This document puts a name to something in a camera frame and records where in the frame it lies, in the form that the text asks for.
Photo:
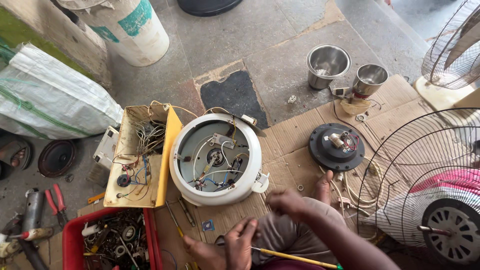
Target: man's hand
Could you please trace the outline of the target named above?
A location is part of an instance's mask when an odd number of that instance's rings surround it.
[[[285,191],[273,191],[267,196],[267,204],[279,215],[287,214],[295,222],[300,222],[308,205],[303,201],[300,194],[291,189]]]
[[[240,220],[225,235],[227,270],[250,270],[252,266],[252,238],[258,221],[252,217]]]

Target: foot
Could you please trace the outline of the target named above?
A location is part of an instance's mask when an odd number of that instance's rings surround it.
[[[22,150],[18,151],[13,158],[10,160],[10,164],[12,167],[18,167],[20,165],[20,160],[25,157],[25,148]]]
[[[330,205],[330,180],[333,178],[333,172],[328,170],[315,184],[315,199]]]
[[[183,247],[201,269],[225,270],[227,268],[225,251],[217,245],[200,242],[185,235]]]

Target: pliers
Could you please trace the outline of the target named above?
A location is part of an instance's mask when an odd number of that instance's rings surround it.
[[[63,229],[65,224],[68,222],[67,215],[65,214],[66,207],[63,204],[63,196],[61,195],[59,185],[53,184],[53,189],[55,189],[55,193],[57,194],[57,201],[59,202],[58,209],[55,203],[53,202],[52,194],[50,193],[50,190],[48,189],[45,190],[45,196],[47,196],[48,204],[50,204],[50,207],[52,208],[52,215],[53,216],[57,215],[59,225]]]

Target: white rice cooker housing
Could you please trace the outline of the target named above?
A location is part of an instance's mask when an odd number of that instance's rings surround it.
[[[206,122],[212,123],[215,121],[217,121],[218,123],[225,122],[228,124],[233,124],[234,117],[235,127],[237,129],[236,134],[239,134],[238,132],[240,131],[245,136],[248,145],[249,158],[246,168],[242,170],[243,174],[235,182],[235,184],[230,185],[228,188],[225,188],[223,190],[219,190],[216,192],[197,190],[196,188],[192,187],[190,184],[187,183],[191,182],[192,179],[184,179],[182,173],[180,172],[180,162],[182,161],[180,160],[181,156],[179,154],[179,151],[181,151],[181,148],[183,147],[183,145],[185,145],[185,141],[192,136],[192,133],[194,133],[195,130],[197,130],[197,126],[205,125]],[[211,113],[198,117],[197,119],[188,123],[180,131],[177,138],[175,139],[172,150],[170,151],[169,158],[170,173],[172,175],[173,182],[182,193],[183,198],[197,206],[216,206],[236,203],[244,200],[250,195],[252,191],[256,193],[263,193],[267,190],[268,187],[268,176],[270,174],[265,175],[262,173],[262,151],[260,149],[260,142],[258,141],[255,131],[252,129],[252,127],[250,127],[249,124],[247,124],[240,118],[230,114]],[[194,159],[195,157],[192,157],[190,163],[193,163]]]

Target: gray pants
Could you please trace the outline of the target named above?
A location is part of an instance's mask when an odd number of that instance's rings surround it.
[[[342,215],[333,207],[313,198],[304,197],[303,200],[334,223],[346,226]],[[257,247],[330,264],[338,263],[333,253],[307,225],[295,223],[287,215],[279,217],[271,212],[258,222],[262,236],[255,242]],[[262,265],[273,257],[275,256],[253,251],[252,262],[254,265]]]

